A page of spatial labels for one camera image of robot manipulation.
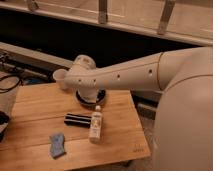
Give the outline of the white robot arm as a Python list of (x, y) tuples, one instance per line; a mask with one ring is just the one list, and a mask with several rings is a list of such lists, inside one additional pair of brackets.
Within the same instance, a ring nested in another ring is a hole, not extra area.
[(78, 57), (65, 82), (76, 89), (160, 91), (153, 171), (213, 171), (213, 47), (161, 52), (97, 69)]

